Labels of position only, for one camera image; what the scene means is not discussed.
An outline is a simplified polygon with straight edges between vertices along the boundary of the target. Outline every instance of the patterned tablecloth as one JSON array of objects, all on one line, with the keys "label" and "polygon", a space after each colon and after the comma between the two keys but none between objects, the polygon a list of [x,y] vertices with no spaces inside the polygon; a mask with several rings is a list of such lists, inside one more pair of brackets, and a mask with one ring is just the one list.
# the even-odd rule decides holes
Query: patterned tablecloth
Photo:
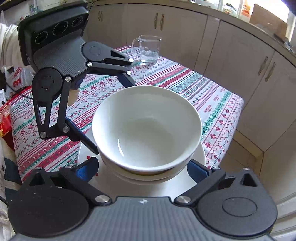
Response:
[{"label": "patterned tablecloth", "polygon": [[[130,46],[118,51],[132,56]],[[153,66],[144,66],[135,61],[132,64],[132,77],[137,85],[168,88],[192,103],[202,120],[206,165],[218,166],[233,137],[243,106],[242,98],[164,57],[159,57]],[[77,102],[67,108],[67,116],[86,133],[100,103],[122,88],[117,77],[87,75],[80,87]],[[32,90],[28,89],[23,94],[32,97]],[[59,99],[53,103],[52,123],[57,121],[58,104]],[[80,142],[72,142],[67,137],[41,140],[32,100],[18,96],[11,101],[10,107],[13,142],[22,180],[37,166],[46,171],[57,171],[66,165],[76,165]]]}]

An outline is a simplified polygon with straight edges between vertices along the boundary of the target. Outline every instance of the bowl rim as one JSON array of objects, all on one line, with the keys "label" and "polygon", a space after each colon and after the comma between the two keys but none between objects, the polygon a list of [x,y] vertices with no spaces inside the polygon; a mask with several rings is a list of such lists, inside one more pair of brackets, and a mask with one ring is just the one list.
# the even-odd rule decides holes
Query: bowl rim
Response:
[{"label": "bowl rim", "polygon": [[[157,89],[162,89],[162,91],[164,91],[164,92],[170,92],[170,94],[172,94],[176,99],[179,99],[180,101],[183,101],[184,103],[186,103],[186,105],[189,106],[189,108],[192,108],[192,110],[194,110],[194,113],[196,114],[198,125],[200,126],[200,131],[199,131],[199,133],[197,133],[197,141],[196,141],[196,144],[191,149],[186,150],[186,152],[188,153],[187,155],[185,155],[183,153],[180,156],[178,156],[178,158],[176,158],[174,161],[172,161],[170,163],[167,163],[165,165],[161,165],[161,166],[156,166],[156,167],[137,167],[137,166],[133,166],[133,165],[129,165],[129,164],[126,164],[126,163],[122,163],[120,161],[117,161],[117,160],[114,160],[114,159],[110,158],[110,156],[107,155],[106,152],[99,147],[99,145],[98,145],[98,142],[99,141],[97,141],[97,140],[101,140],[101,138],[95,134],[95,132],[97,132],[97,130],[98,130],[98,125],[94,125],[93,123],[94,123],[94,121],[96,119],[97,113],[100,110],[100,107],[102,108],[103,107],[102,104],[104,102],[106,102],[107,100],[108,101],[111,101],[112,98],[115,98],[115,94],[122,93],[122,92],[125,92],[125,91],[135,90],[135,89],[138,89],[138,88],[146,88],[146,89],[154,89],[154,88],[157,88]],[[132,86],[132,87],[121,89],[121,90],[115,92],[114,94],[110,95],[96,109],[96,111],[94,113],[94,116],[93,116],[93,119],[92,119],[91,125],[92,125],[94,140],[96,142],[96,145],[98,147],[99,152],[103,153],[103,155],[105,157],[107,157],[110,161],[116,163],[117,165],[119,165],[119,166],[121,166],[121,167],[123,167],[125,169],[129,169],[129,170],[134,171],[134,172],[147,172],[147,173],[149,173],[149,172],[161,172],[161,171],[165,171],[167,169],[171,169],[171,168],[177,166],[178,164],[182,163],[184,160],[186,160],[187,158],[189,158],[192,155],[192,153],[197,149],[198,145],[200,144],[201,136],[202,136],[202,121],[201,121],[201,118],[200,118],[197,110],[194,108],[194,106],[187,99],[185,99],[183,96],[179,95],[178,93],[176,93],[176,92],[174,92],[172,90],[163,88],[163,87],[152,86],[152,85]]]}]

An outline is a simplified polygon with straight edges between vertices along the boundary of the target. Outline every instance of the countertop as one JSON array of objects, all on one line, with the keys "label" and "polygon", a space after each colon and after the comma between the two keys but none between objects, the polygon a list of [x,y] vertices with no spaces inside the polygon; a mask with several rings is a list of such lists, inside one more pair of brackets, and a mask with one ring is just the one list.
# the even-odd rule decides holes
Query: countertop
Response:
[{"label": "countertop", "polygon": [[178,8],[187,9],[194,12],[210,15],[215,18],[219,18],[259,38],[260,40],[262,40],[263,42],[265,42],[266,44],[274,48],[281,55],[283,55],[291,64],[293,64],[296,67],[296,57],[290,51],[288,51],[283,46],[283,44],[279,43],[273,37],[264,33],[259,28],[255,27],[250,23],[244,22],[239,18],[230,16],[221,11],[218,11],[206,6],[201,6],[196,3],[180,1],[180,0],[99,0],[95,2],[93,6],[107,5],[107,4],[121,4],[121,3],[156,4],[156,5],[163,5],[163,6],[169,6],[169,7],[178,7]]}]

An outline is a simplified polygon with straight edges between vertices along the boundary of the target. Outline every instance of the clear glass cup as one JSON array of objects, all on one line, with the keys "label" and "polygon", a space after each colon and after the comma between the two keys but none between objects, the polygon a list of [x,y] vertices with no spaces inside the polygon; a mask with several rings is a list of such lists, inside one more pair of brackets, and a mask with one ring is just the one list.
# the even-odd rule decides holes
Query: clear glass cup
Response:
[{"label": "clear glass cup", "polygon": [[[132,43],[133,54],[137,57],[140,56],[141,62],[145,64],[155,64],[158,59],[160,49],[160,42],[162,38],[153,35],[141,35],[134,39]],[[135,42],[139,42],[140,52],[137,53],[134,49]]]}]

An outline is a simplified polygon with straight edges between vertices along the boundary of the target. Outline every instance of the tiled floor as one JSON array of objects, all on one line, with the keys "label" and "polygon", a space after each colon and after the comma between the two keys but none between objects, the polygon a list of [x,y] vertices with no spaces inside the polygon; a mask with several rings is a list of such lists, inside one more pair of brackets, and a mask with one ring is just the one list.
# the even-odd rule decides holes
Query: tiled floor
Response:
[{"label": "tiled floor", "polygon": [[254,170],[255,162],[256,158],[251,153],[232,140],[220,167],[226,172],[238,172],[244,167]]}]

